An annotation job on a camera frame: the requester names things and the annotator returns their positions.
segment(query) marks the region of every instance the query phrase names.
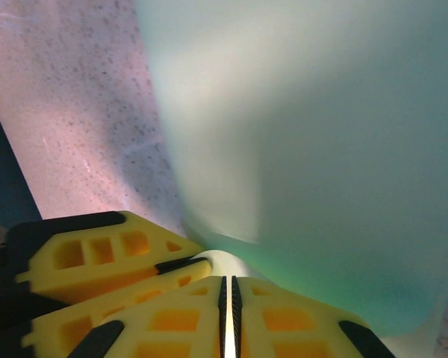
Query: pink speckled wall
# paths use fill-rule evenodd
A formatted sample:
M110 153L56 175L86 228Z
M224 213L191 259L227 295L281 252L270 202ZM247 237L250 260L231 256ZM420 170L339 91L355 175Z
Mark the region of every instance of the pink speckled wall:
M131 0L0 0L0 119L45 218L127 209L182 232Z

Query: speckled concrete surface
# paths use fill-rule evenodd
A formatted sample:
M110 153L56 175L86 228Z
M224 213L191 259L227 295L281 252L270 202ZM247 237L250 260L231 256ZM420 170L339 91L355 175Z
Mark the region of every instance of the speckled concrete surface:
M131 0L0 0L0 118L43 217L127 209L182 233Z

